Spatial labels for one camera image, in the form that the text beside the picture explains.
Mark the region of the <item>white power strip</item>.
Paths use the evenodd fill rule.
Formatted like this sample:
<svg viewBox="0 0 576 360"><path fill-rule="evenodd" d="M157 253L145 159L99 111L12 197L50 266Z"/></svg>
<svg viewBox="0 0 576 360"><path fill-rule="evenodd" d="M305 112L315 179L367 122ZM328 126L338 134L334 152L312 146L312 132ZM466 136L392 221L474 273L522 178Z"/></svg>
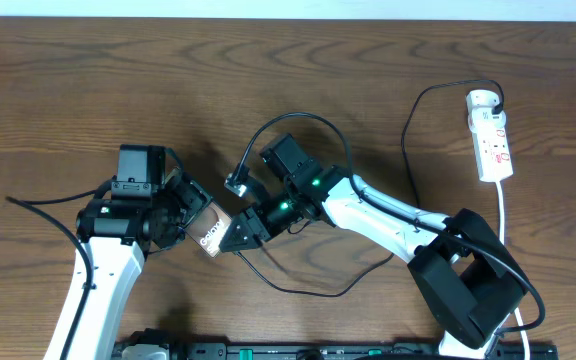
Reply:
<svg viewBox="0 0 576 360"><path fill-rule="evenodd" d="M490 107L500 104L500 97L493 91L477 89L466 96L466 105L469 111L474 107ZM513 175L506 128L489 129L479 133L472 133L475 160L478 177L482 182L495 183Z"/></svg>

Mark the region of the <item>white USB charger adapter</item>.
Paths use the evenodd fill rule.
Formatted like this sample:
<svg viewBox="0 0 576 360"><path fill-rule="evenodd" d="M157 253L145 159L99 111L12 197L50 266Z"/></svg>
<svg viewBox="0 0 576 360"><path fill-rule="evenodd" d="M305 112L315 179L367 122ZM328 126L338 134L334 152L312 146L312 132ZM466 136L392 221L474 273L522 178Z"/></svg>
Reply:
<svg viewBox="0 0 576 360"><path fill-rule="evenodd" d="M504 111L494 114L493 108L474 107L469 111L468 126L470 131L475 134L489 129L502 129L506 125L506 120Z"/></svg>

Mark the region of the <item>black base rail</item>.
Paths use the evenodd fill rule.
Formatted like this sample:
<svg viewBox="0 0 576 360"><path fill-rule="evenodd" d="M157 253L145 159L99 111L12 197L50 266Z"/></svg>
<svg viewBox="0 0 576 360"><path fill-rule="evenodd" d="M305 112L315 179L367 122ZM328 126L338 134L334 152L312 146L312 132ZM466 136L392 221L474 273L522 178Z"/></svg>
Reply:
<svg viewBox="0 0 576 360"><path fill-rule="evenodd" d="M475 350L447 339L397 338L392 342L232 341L225 336L178 336L147 328L115 343L110 357L176 360L351 360L351 359L491 359L558 360L558 348L548 342L524 345L494 339Z"/></svg>

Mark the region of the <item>Galaxy S25 Ultra smartphone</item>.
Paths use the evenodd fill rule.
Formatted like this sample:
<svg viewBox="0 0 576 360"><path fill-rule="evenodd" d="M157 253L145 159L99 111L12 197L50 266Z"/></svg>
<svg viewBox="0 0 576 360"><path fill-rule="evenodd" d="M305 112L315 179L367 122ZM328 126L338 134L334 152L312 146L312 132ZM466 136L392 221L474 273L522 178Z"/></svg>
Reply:
<svg viewBox="0 0 576 360"><path fill-rule="evenodd" d="M220 243L231 224L231 216L212 201L186 228L186 234L211 258L217 257Z"/></svg>

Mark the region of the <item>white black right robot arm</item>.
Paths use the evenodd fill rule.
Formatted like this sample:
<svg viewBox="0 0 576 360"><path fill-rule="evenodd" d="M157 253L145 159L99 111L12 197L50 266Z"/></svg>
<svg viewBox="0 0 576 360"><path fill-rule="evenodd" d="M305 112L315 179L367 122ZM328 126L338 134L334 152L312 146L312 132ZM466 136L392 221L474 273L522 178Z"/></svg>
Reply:
<svg viewBox="0 0 576 360"><path fill-rule="evenodd" d="M482 359L532 287L504 243L478 214L454 216L414 208L385 195L348 169L323 169L313 160L275 165L284 189L275 196L238 166L225 182L255 204L233 218L223 252L262 247L302 219L358 233L407 265L444 330L443 356Z"/></svg>

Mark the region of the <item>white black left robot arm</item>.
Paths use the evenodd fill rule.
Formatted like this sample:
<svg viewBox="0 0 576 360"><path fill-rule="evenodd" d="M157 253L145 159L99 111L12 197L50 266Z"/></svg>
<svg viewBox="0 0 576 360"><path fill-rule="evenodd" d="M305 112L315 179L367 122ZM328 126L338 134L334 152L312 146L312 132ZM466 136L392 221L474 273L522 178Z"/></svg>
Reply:
<svg viewBox="0 0 576 360"><path fill-rule="evenodd" d="M152 254L169 250L213 197L188 173L172 170L145 198L115 192L108 180L78 214L75 264L46 359L109 359L138 277Z"/></svg>

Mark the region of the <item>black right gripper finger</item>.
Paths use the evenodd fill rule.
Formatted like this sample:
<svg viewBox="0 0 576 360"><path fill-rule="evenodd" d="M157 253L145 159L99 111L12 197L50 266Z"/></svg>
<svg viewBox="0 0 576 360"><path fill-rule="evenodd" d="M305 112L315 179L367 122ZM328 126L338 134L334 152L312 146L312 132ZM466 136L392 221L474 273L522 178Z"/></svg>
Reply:
<svg viewBox="0 0 576 360"><path fill-rule="evenodd" d="M251 195L256 203L263 203L270 199L270 194L265 186L247 173L239 175L230 173L224 182L224 186L239 198Z"/></svg>
<svg viewBox="0 0 576 360"><path fill-rule="evenodd" d="M222 252L238 252L257 249L262 246L260 233L263 226L252 209L240 212L231 219L219 244Z"/></svg>

